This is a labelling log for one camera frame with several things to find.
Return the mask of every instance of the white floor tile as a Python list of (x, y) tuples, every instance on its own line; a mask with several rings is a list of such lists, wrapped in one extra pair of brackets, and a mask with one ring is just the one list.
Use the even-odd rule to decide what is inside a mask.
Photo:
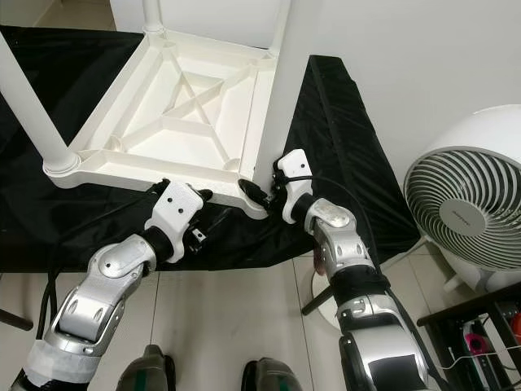
[(418, 248), (416, 248), (411, 255), (437, 255), (440, 254), (438, 246), (431, 242), (425, 242)]
[(432, 313), (476, 297), (475, 292), (466, 285), (451, 292), (444, 291), (443, 286), (453, 277), (454, 271), (441, 254), (411, 255), (409, 260)]
[[(58, 277), (56, 293), (59, 305), (84, 277), (84, 273), (64, 273)], [(145, 346), (150, 343), (157, 280), (158, 274), (144, 279), (141, 287), (127, 301), (124, 318), (89, 389), (116, 389), (125, 367), (141, 356)], [(34, 322), (30, 332), (0, 323), (0, 389), (9, 389), (33, 346), (46, 282), (45, 274), (4, 274), (0, 282), (0, 308)]]
[[(311, 293), (311, 278), (314, 272), (313, 258), (297, 257), (293, 263), (299, 288), (300, 305), (304, 306), (313, 298)], [(316, 391), (345, 389), (339, 352), (340, 331), (331, 326), (318, 310), (304, 316), (304, 329), (314, 389)]]
[(423, 252), (428, 253), (428, 250), (425, 247), (425, 243), (426, 242), (427, 242), (427, 240), (424, 237), (422, 237), (409, 250), (407, 250), (407, 251), (405, 251), (403, 253), (398, 253), (394, 257), (391, 257), (391, 258), (387, 259), (380, 266), (382, 271), (385, 271), (385, 270), (389, 269), (390, 267), (392, 267), (395, 263), (402, 261), (405, 257), (408, 257), (410, 253), (423, 253)]
[(392, 291), (398, 296), (401, 304), (407, 309), (414, 321), (430, 314), (408, 257), (385, 270), (384, 274), (391, 283)]
[(38, 27), (109, 30), (112, 21), (112, 10), (107, 4), (66, 1), (60, 7), (52, 7)]
[(311, 374), (291, 261), (267, 269), (162, 272), (152, 342), (173, 356), (178, 389), (240, 389), (244, 365), (285, 362)]

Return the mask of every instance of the white wall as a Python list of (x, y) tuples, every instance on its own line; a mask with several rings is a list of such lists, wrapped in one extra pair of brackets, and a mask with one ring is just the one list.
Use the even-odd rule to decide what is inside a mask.
[(0, 0), (0, 24), (34, 26), (53, 0)]
[[(162, 12), (170, 28), (268, 46), (278, 1), (162, 0)], [(315, 53), (344, 60), (399, 183), (460, 118), (521, 103), (519, 0), (324, 2)], [(118, 29), (141, 30), (141, 0), (111, 3)]]
[[(279, 1), (160, 0), (160, 4), (163, 24), (170, 29), (268, 47), (273, 40)], [(119, 31), (142, 31), (142, 0), (111, 0), (111, 7)]]

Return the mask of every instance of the black stand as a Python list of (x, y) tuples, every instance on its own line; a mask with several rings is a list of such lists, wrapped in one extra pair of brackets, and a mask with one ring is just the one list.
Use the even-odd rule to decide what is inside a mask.
[(302, 315), (305, 316), (311, 314), (332, 296), (333, 290), (331, 289), (331, 286), (328, 286), (326, 289), (320, 292), (320, 294), (318, 294), (317, 297), (314, 297), (308, 304), (306, 304), (302, 308)]
[[(510, 328), (508, 319), (519, 313), (520, 310), (521, 283), (517, 283), (420, 318), (418, 326), (425, 326), (441, 365), (449, 367), (454, 364), (456, 358), (468, 355), (463, 347), (462, 325), (475, 321), (482, 314), (489, 316), (506, 347), (518, 346), (519, 343)], [(478, 322), (476, 327), (486, 335), (483, 324), (484, 322)], [(515, 369), (521, 373), (521, 349), (511, 349), (508, 353), (514, 362)], [(511, 387), (512, 384), (499, 358), (497, 356), (489, 356), (489, 358), (488, 371), (493, 371), (493, 373), (490, 372), (491, 376), (499, 383), (499, 388)], [(476, 369), (473, 368), (471, 359), (460, 360), (454, 367), (446, 370), (445, 375), (455, 389), (484, 389), (480, 377), (476, 374)]]
[(33, 328), (33, 322), (30, 320), (16, 316), (11, 312), (0, 310), (0, 323), (8, 324), (9, 326), (19, 328), (28, 332)]

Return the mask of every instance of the white pole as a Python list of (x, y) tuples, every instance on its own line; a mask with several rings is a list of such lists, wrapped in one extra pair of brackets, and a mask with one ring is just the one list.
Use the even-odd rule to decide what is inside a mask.
[(274, 39), (269, 47), (269, 51), (274, 55), (280, 53), (280, 46), (284, 39), (284, 29), (286, 28), (287, 16), (290, 13), (290, 6), (291, 0), (281, 0), (280, 7), (278, 8), (277, 26), (275, 27)]
[(42, 155), (44, 168), (50, 174), (75, 169), (79, 156), (65, 145), (1, 33), (0, 64), (0, 92)]
[(270, 191), (273, 163), (284, 151), (321, 9), (322, 0), (291, 1), (253, 174), (264, 191)]
[(145, 33), (160, 33), (163, 31), (161, 23), (160, 0), (143, 0), (143, 13), (145, 14)]

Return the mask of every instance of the black cable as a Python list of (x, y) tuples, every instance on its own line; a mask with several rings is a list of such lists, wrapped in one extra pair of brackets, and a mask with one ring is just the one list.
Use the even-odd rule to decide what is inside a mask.
[[(489, 319), (490, 319), (490, 316), (487, 316), (481, 324), (484, 326)], [(503, 368), (508, 369), (509, 371), (517, 371), (518, 370), (515, 367), (508, 367), (507, 365), (503, 365)]]
[(506, 387), (503, 387), (502, 389), (499, 389), (498, 391), (513, 391), (513, 390), (517, 389), (516, 387), (518, 385), (521, 385), (521, 380), (518, 380), (511, 385), (507, 385)]
[[(377, 251), (377, 248), (376, 248), (376, 240), (374, 239), (373, 229), (371, 227), (370, 220), (369, 220), (369, 218), (367, 216), (366, 210), (364, 209), (364, 207), (361, 204), (360, 200), (352, 192), (350, 192), (349, 189), (347, 189), (344, 185), (334, 181), (333, 179), (324, 178), (324, 177), (318, 177), (318, 176), (315, 176), (315, 175), (305, 175), (305, 176), (301, 176), (301, 177), (292, 177), (292, 178), (285, 177), (285, 178), (282, 178), (282, 182), (284, 182), (284, 183), (296, 182), (296, 181), (308, 181), (308, 180), (323, 181), (323, 182), (328, 182), (328, 183), (330, 183), (332, 185), (335, 185), (339, 189), (341, 189), (345, 194), (347, 194), (349, 196), (349, 198), (355, 204), (357, 204), (358, 208), (360, 209), (361, 215), (362, 215), (362, 217), (364, 219), (364, 222), (367, 225), (367, 230), (369, 232), (369, 237), (370, 237), (370, 246), (374, 249), (374, 251), (373, 251), (374, 268), (376, 269), (377, 273), (379, 275), (381, 275), (382, 274), (382, 270), (380, 268), (380, 262), (379, 262), (379, 259), (378, 259), (378, 251)], [(419, 335), (419, 332), (416, 329), (416, 325), (414, 324), (413, 320), (409, 316), (409, 313), (405, 310), (405, 307), (401, 304), (400, 300), (398, 300), (398, 297), (396, 297), (396, 295), (394, 294), (394, 292), (390, 288), (386, 289), (386, 291), (387, 291), (388, 295), (390, 297), (392, 297), (392, 299), (396, 302), (396, 306), (397, 306), (397, 308), (398, 308), (398, 310), (400, 312), (400, 315), (405, 320), (405, 324), (407, 325), (407, 327), (409, 328), (410, 332), (413, 334), (414, 339), (418, 343), (418, 347), (420, 348), (420, 350), (421, 350), (421, 352), (423, 354), (423, 357), (425, 358), (425, 361), (427, 362), (427, 372), (428, 372), (428, 374), (436, 381), (436, 383), (438, 383), (438, 385), (443, 390), (450, 390), (451, 387), (450, 387), (449, 383), (447, 382), (447, 380), (445, 380), (443, 377), (441, 377), (440, 373), (436, 369), (436, 366), (435, 366), (434, 362), (432, 361), (432, 357), (429, 354), (429, 352), (427, 350), (427, 347), (423, 343), (423, 339)]]
[(373, 229), (371, 228), (371, 224), (370, 224), (369, 218), (367, 217), (366, 210), (364, 209), (364, 206), (361, 204), (360, 200), (352, 192), (350, 192), (347, 187), (345, 187), (341, 183), (334, 181), (333, 179), (329, 179), (329, 178), (325, 178), (325, 177), (318, 177), (316, 175), (305, 175), (302, 177), (291, 177), (291, 178), (286, 177), (286, 178), (282, 179), (282, 181), (284, 183), (297, 182), (297, 181), (308, 181), (308, 180), (323, 181), (323, 182), (328, 182), (332, 185), (335, 185), (339, 189), (344, 191), (344, 193), (346, 193), (349, 196), (349, 198), (352, 201), (354, 201), (355, 204), (357, 204), (357, 207), (360, 209), (361, 215), (364, 219), (364, 223), (367, 226), (367, 232), (369, 233), (370, 246), (374, 249), (373, 258), (376, 260), (376, 262), (374, 262), (374, 268), (376, 269), (378, 274), (381, 275), (382, 270), (380, 269), (380, 262), (378, 261), (376, 240), (374, 239)]
[(46, 316), (47, 316), (47, 304), (50, 302), (50, 321), (54, 319), (54, 317), (58, 313), (58, 304), (56, 299), (56, 279), (58, 278), (59, 273), (63, 269), (61, 265), (57, 267), (55, 265), (55, 259), (56, 259), (56, 253), (58, 252), (59, 248), (69, 239), (73, 238), (75, 235), (81, 233), (86, 228), (93, 226), (97, 222), (100, 222), (116, 213), (119, 213), (138, 202), (141, 202), (142, 200), (145, 200), (151, 193), (157, 192), (159, 187), (158, 185), (152, 186), (150, 189), (148, 189), (144, 195), (138, 197), (136, 200), (132, 200), (126, 204), (123, 204), (117, 208), (114, 208), (112, 210), (109, 210), (105, 213), (102, 213), (101, 215), (97, 216), (96, 218), (89, 220), (88, 222), (84, 222), (83, 224), (80, 224), (79, 226), (75, 226), (69, 231), (65, 232), (63, 235), (61, 235), (58, 238), (58, 241), (53, 246), (52, 250), (50, 251), (48, 262), (49, 270), (47, 273), (47, 285), (42, 295), (42, 302), (40, 304), (40, 316), (38, 319), (38, 328), (37, 328), (37, 335), (36, 339), (40, 340), (43, 337), (43, 332), (46, 324)]

